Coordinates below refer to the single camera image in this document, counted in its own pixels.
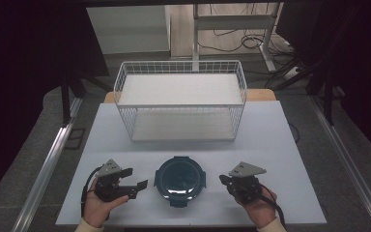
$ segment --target black cable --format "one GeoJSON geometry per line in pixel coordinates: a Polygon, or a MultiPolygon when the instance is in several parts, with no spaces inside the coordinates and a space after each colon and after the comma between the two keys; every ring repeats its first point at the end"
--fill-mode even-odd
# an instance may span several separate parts
{"type": "Polygon", "coordinates": [[[83,187],[83,191],[82,191],[82,196],[80,198],[80,212],[81,212],[81,216],[83,217],[84,215],[84,207],[85,207],[85,204],[86,204],[86,198],[87,198],[87,192],[89,192],[87,190],[87,188],[89,187],[89,183],[90,183],[90,180],[92,180],[92,177],[95,175],[95,173],[97,173],[99,170],[101,169],[101,167],[97,167],[90,175],[89,175],[89,178],[87,179],[87,182],[86,182],[86,185],[83,187]]]}
{"type": "Polygon", "coordinates": [[[218,51],[224,51],[224,52],[233,52],[233,51],[236,51],[238,50],[240,47],[243,46],[243,44],[240,44],[238,47],[234,48],[234,49],[231,49],[231,50],[224,50],[224,49],[219,49],[219,48],[216,48],[216,47],[212,47],[212,46],[205,46],[205,45],[201,45],[200,43],[197,42],[197,44],[201,47],[204,47],[204,48],[209,48],[209,49],[214,49],[214,50],[218,50],[218,51]]]}
{"type": "Polygon", "coordinates": [[[288,122],[288,125],[294,129],[294,131],[297,133],[297,138],[294,138],[295,139],[295,143],[299,143],[300,142],[300,130],[298,130],[297,127],[295,127],[292,123],[288,122]]]}
{"type": "Polygon", "coordinates": [[[269,198],[265,197],[265,196],[262,195],[262,194],[258,194],[258,195],[257,195],[258,198],[259,198],[260,200],[263,200],[263,201],[267,202],[268,204],[270,204],[271,206],[273,206],[273,207],[276,209],[276,211],[278,212],[279,220],[281,221],[282,226],[284,226],[284,228],[286,228],[286,225],[285,225],[285,217],[284,217],[284,213],[282,212],[281,207],[279,207],[278,204],[276,204],[276,199],[272,196],[271,191],[270,191],[267,187],[265,187],[265,186],[263,186],[263,185],[261,185],[261,184],[260,184],[260,186],[261,186],[262,188],[264,188],[264,189],[265,189],[265,190],[270,194],[270,196],[272,197],[272,200],[273,200],[273,201],[270,200],[269,198]]]}
{"type": "Polygon", "coordinates": [[[276,72],[269,81],[265,84],[264,88],[265,89],[270,89],[270,85],[276,81],[276,79],[284,76],[294,65],[296,65],[300,60],[297,57],[294,57],[292,60],[290,60],[288,63],[283,65],[278,72],[276,72]]]}

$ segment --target dark blue lid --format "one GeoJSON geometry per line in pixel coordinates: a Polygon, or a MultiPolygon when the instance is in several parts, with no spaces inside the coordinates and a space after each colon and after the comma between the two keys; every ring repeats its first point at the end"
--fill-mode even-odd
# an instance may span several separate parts
{"type": "Polygon", "coordinates": [[[156,171],[155,186],[170,206],[186,207],[206,186],[206,173],[189,157],[174,157],[156,171]]]}

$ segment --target black curtain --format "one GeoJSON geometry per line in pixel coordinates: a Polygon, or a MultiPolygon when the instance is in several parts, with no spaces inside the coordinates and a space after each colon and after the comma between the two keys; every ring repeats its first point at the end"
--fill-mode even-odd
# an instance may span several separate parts
{"type": "Polygon", "coordinates": [[[0,180],[40,116],[43,96],[65,77],[76,83],[79,73],[108,75],[84,7],[0,1],[0,180]]]}
{"type": "Polygon", "coordinates": [[[332,62],[342,106],[371,141],[371,1],[363,1],[332,62]]]}

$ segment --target white table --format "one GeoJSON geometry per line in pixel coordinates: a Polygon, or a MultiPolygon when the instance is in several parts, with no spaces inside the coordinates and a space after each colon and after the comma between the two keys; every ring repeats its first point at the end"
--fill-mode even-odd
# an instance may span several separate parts
{"type": "Polygon", "coordinates": [[[218,176],[240,161],[267,169],[260,182],[278,194],[286,223],[326,223],[279,101],[247,102],[234,142],[131,142],[115,104],[100,105],[57,225],[80,221],[80,194],[89,174],[114,159],[133,175],[121,185],[149,180],[137,199],[112,211],[106,224],[123,227],[250,226],[246,212],[218,176]],[[155,172],[174,156],[189,156],[207,173],[207,188],[186,208],[173,208],[154,187],[155,172]]]}

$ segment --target white wire basket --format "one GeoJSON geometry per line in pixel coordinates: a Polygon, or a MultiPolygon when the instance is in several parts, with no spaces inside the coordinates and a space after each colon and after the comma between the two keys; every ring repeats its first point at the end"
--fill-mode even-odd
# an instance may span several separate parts
{"type": "Polygon", "coordinates": [[[124,62],[114,85],[132,141],[233,141],[245,98],[239,61],[124,62]]]}

